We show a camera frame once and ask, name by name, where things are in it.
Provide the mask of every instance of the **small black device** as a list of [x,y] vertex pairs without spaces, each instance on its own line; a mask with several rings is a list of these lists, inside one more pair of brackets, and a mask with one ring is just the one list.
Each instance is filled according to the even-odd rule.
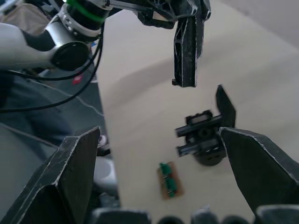
[[184,137],[186,144],[177,147],[179,156],[194,154],[203,165],[214,166],[225,156],[225,148],[218,131],[220,127],[234,127],[236,111],[221,85],[216,92],[220,115],[213,117],[210,110],[185,118],[186,125],[176,129],[178,137]]

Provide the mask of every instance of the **wooden table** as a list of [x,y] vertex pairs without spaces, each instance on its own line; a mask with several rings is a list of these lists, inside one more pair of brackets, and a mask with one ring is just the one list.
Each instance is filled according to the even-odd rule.
[[[266,134],[299,161],[298,51],[226,5],[211,4],[197,88],[171,85],[175,30],[143,26],[131,12],[106,23],[98,79],[121,204],[147,210],[153,223],[165,215],[188,223],[191,212],[207,204],[220,219],[253,217],[227,159],[204,167],[176,153],[183,139],[174,129],[184,125],[185,116],[207,109],[217,114],[218,84],[237,109],[238,128]],[[175,162],[182,197],[162,199],[157,177],[162,161]]]

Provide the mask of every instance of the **gray floor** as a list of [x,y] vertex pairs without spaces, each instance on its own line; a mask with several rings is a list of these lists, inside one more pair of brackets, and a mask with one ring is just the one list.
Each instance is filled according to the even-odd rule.
[[[60,77],[72,74],[55,71],[48,74],[51,77]],[[74,94],[84,85],[90,76],[87,71],[83,74],[79,84],[72,84],[73,79],[59,82],[48,82],[47,84],[63,90],[68,94]],[[39,88],[43,95],[47,96],[52,102],[64,100],[67,96],[56,90],[52,90],[33,84],[35,88]],[[93,106],[99,113],[103,113],[99,97],[98,85],[90,84],[86,91],[80,97],[82,100]],[[82,105],[78,99],[59,106],[62,115],[68,121],[73,131],[100,126],[102,133],[105,133],[105,121],[103,116],[98,115],[93,109]],[[3,218],[9,207],[12,205],[16,197],[22,191],[23,187],[34,173],[35,169],[41,164],[41,161],[35,156],[30,148],[20,140],[15,133],[0,127],[0,220]],[[52,154],[55,149],[42,145],[44,151],[48,155]]]

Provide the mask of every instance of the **dark pants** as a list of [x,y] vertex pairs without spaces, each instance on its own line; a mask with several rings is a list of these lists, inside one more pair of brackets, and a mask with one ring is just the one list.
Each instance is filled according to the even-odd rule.
[[[51,102],[35,90],[30,82],[21,77],[15,77],[14,85],[3,109],[42,106],[47,104],[51,104]],[[56,146],[59,146],[67,135],[72,134],[69,124],[55,107],[29,112],[0,114],[0,122],[20,131],[32,134]],[[45,160],[47,158],[38,141],[26,136],[18,136],[29,145],[40,159]]]

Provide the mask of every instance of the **black plastic piece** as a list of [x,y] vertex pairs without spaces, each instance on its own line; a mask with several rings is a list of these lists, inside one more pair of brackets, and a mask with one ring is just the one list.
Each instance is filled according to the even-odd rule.
[[14,77],[7,74],[6,71],[0,70],[0,108],[4,107],[7,103],[7,98],[10,96],[11,90],[14,85]]
[[299,164],[264,135],[222,127],[238,187],[255,213],[260,205],[299,203]]
[[38,51],[49,51],[55,47],[55,43],[47,30],[38,36],[33,36],[22,30],[23,36],[27,42],[27,45]]
[[142,210],[96,209],[89,219],[89,224],[151,224],[149,215]]
[[299,205],[264,205],[256,213],[256,224],[295,224],[299,220]]
[[174,37],[173,85],[196,87],[197,84],[197,38],[195,17],[178,21]]
[[81,224],[93,186],[98,127],[68,136],[30,178],[0,224]]
[[[84,7],[84,9],[86,9],[88,12],[92,13],[93,15],[97,15],[99,17],[102,17],[103,19],[107,18],[109,15],[109,11],[99,8],[89,1],[83,0],[80,1],[79,3]],[[98,30],[100,29],[103,23],[103,22],[98,22],[89,19],[88,17],[80,13],[76,8],[70,5],[67,7],[67,11],[70,14],[71,18],[73,18],[76,22],[78,22],[79,24],[81,24],[83,27],[87,29]]]
[[138,13],[138,19],[145,26],[154,26],[154,27],[164,28],[164,29],[172,29],[175,24],[175,22],[171,22],[171,21],[155,20],[152,18],[152,16],[148,16],[144,13]]
[[51,59],[51,63],[56,67],[74,71],[84,65],[88,60],[89,49],[82,42],[71,42],[59,48]]
[[196,87],[197,59],[202,52],[204,21],[210,18],[209,0],[194,0],[197,7],[192,16],[180,18],[174,37],[174,77],[173,85]]
[[113,15],[119,13],[121,10],[122,9],[120,9],[120,8],[112,8],[111,11],[109,11],[108,17],[113,16]]
[[[120,7],[120,9],[125,8],[125,9],[131,9],[135,12],[143,12],[146,14],[151,14],[154,10],[151,4],[149,4],[146,0],[117,0],[120,5],[116,6],[112,4],[114,8]],[[106,0],[106,6],[110,6],[110,0]]]
[[226,156],[218,131],[223,126],[235,126],[236,111],[221,85],[217,88],[216,102],[219,116],[213,117],[211,111],[204,111],[186,117],[186,126],[176,129],[177,136],[185,136],[186,141],[184,146],[177,147],[179,156],[192,153],[206,166],[214,166]]
[[179,18],[195,15],[197,5],[193,0],[146,0],[154,11],[169,21],[177,21]]
[[162,218],[158,224],[184,224],[184,222],[175,216],[166,216]]
[[249,224],[245,219],[238,216],[228,216],[221,224]]
[[97,156],[106,156],[106,155],[109,155],[111,154],[111,150],[110,148],[109,149],[102,149],[102,148],[98,148],[97,150]]
[[191,224],[219,224],[217,216],[209,209],[199,209],[192,213]]

